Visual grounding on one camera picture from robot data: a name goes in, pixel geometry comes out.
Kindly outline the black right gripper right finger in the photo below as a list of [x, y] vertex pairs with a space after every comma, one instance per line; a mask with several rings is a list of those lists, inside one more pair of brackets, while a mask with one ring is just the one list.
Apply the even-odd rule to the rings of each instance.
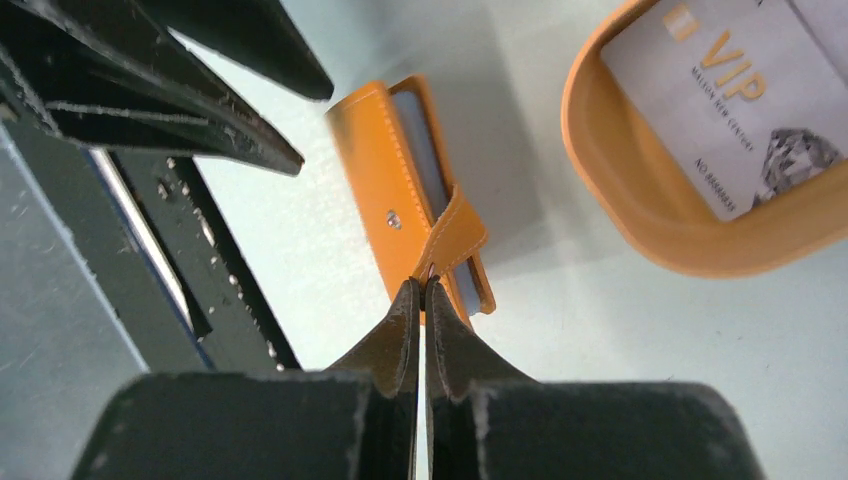
[[537, 381], [463, 324], [431, 279], [426, 391], [435, 479], [761, 479], [733, 407], [687, 382]]

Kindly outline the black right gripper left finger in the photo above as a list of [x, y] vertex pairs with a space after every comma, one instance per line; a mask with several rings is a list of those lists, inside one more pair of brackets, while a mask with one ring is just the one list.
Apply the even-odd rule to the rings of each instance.
[[411, 479], [421, 286], [321, 371], [148, 374], [109, 401], [75, 479]]

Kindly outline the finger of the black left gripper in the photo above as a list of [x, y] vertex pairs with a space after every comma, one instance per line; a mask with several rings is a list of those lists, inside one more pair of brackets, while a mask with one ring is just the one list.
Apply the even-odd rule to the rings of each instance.
[[229, 158], [297, 175], [302, 155], [137, 1], [5, 1], [1, 114], [102, 149]]
[[149, 0], [155, 19], [253, 72], [311, 100], [334, 84], [283, 5], [270, 0]]

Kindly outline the orange leather card holder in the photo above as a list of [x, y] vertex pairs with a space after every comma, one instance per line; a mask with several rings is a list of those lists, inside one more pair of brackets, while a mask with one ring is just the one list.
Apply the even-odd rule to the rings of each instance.
[[493, 313], [479, 254], [488, 231], [452, 171], [425, 79], [369, 82], [327, 121], [387, 294], [437, 276], [462, 322]]

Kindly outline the white VIP card upper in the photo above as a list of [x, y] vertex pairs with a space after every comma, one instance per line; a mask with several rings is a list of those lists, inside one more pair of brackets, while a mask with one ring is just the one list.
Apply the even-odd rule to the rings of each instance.
[[601, 57], [723, 222], [846, 159], [843, 1], [660, 1]]

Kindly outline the orange oval plastic tray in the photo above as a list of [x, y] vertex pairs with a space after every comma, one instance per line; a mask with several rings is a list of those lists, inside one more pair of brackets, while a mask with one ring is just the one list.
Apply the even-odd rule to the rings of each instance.
[[572, 64], [561, 101], [572, 165], [625, 240], [669, 270], [737, 278], [846, 239], [846, 164], [732, 222], [715, 217], [600, 57], [602, 46], [651, 5], [625, 1], [595, 29]]

